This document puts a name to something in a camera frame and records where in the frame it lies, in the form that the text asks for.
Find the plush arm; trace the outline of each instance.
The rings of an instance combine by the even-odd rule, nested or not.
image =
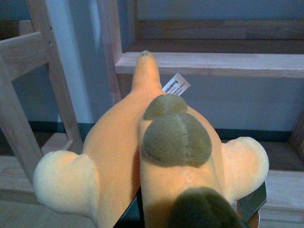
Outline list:
[[[256,190],[264,182],[268,157],[262,145],[250,137],[222,144],[225,198],[232,203]]]
[[[39,202],[57,212],[95,217],[99,183],[94,162],[85,154],[47,154],[34,172],[33,187]]]

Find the white label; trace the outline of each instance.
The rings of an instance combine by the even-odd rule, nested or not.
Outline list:
[[[167,94],[175,94],[180,96],[190,84],[180,75],[176,74],[174,77],[163,87],[163,91]]]

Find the blue wall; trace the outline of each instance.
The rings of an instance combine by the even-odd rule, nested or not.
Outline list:
[[[47,2],[77,120],[95,123],[111,107],[96,1]],[[304,15],[304,4],[300,0],[183,2],[138,0],[139,17],[286,19]],[[125,0],[118,3],[125,47],[129,39],[127,6]],[[29,19],[25,2],[0,0],[0,19]],[[161,76],[162,84],[171,77]],[[303,79],[185,78],[191,87],[182,97],[215,128],[291,131],[304,108]],[[60,121],[45,67],[15,80],[14,86],[29,120]]]

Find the stuffed toy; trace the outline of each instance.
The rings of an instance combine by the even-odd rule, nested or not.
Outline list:
[[[204,117],[166,95],[156,60],[144,51],[130,94],[91,129],[83,153],[47,154],[33,186],[41,204],[99,228],[115,225],[140,185],[147,228],[241,227],[230,204],[257,189],[267,171],[257,141],[221,143]]]
[[[156,60],[140,55],[131,92],[91,129],[83,153],[51,152],[34,172],[39,202],[61,213],[89,217],[99,228],[111,228],[140,187],[138,124],[150,102],[164,94]]]
[[[268,157],[256,140],[221,143],[176,95],[160,95],[139,127],[146,228],[241,228],[231,207],[264,182]]]

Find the olive green spot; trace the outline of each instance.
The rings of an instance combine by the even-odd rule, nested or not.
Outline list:
[[[141,56],[148,56],[149,54],[150,52],[146,50],[141,53]]]
[[[147,107],[143,119],[155,120],[157,117],[170,113],[186,113],[187,104],[177,95],[167,94],[155,98]]]
[[[238,214],[215,190],[185,190],[175,201],[168,228],[244,228]]]
[[[166,114],[153,121],[143,136],[142,154],[160,166],[203,165],[211,155],[208,132],[192,115]]]

